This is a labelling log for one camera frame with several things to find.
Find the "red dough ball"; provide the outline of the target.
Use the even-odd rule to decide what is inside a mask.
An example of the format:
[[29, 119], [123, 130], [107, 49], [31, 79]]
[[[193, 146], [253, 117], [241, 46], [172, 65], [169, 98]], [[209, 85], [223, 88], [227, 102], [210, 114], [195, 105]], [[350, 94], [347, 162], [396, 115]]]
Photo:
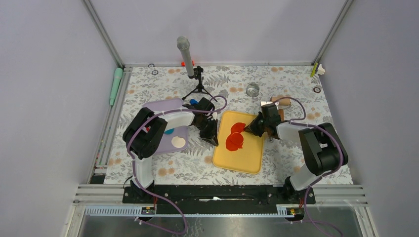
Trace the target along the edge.
[[226, 139], [226, 149], [233, 152], [243, 148], [244, 137], [242, 133], [246, 127], [245, 123], [238, 122], [232, 125], [230, 135]]

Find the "yellow tray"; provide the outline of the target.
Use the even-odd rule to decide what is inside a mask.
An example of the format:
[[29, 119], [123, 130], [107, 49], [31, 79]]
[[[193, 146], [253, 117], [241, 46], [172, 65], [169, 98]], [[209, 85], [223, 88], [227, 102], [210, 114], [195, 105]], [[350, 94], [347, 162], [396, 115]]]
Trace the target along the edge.
[[230, 135], [232, 125], [242, 122], [247, 126], [255, 117], [236, 111], [223, 113], [218, 132], [219, 145], [215, 148], [212, 159], [215, 166], [249, 174], [257, 174], [261, 170], [264, 137], [244, 131], [243, 148], [233, 152], [226, 149], [226, 139]]

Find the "wooden dough roller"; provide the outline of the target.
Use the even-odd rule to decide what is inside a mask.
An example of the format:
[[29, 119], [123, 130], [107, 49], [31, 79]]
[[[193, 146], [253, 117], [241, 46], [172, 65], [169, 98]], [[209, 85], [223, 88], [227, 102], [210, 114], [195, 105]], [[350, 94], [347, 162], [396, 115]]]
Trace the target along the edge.
[[275, 102], [277, 106], [290, 106], [291, 105], [291, 99], [285, 98], [283, 99], [283, 96], [273, 96], [270, 99], [271, 102]]

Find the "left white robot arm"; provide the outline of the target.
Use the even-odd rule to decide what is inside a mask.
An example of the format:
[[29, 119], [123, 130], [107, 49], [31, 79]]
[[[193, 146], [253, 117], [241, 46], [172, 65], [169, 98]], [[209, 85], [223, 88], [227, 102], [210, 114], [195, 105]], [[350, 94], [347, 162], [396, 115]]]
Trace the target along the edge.
[[136, 186], [134, 196], [142, 203], [153, 198], [154, 184], [152, 158], [167, 130], [183, 126], [194, 126], [201, 140], [218, 146], [217, 117], [227, 104], [216, 109], [212, 100], [202, 98], [196, 104], [185, 104], [167, 111], [142, 108], [123, 134], [126, 150], [132, 158], [132, 182]]

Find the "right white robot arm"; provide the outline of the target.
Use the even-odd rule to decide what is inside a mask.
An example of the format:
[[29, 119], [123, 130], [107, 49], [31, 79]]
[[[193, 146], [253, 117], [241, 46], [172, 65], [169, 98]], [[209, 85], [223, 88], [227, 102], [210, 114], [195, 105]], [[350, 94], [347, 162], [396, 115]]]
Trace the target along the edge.
[[290, 203], [298, 202], [303, 190], [348, 163], [347, 152], [331, 123], [313, 125], [283, 120], [274, 104], [261, 106], [245, 131], [259, 137], [267, 133], [274, 139], [301, 145], [305, 165], [284, 182], [283, 196]]

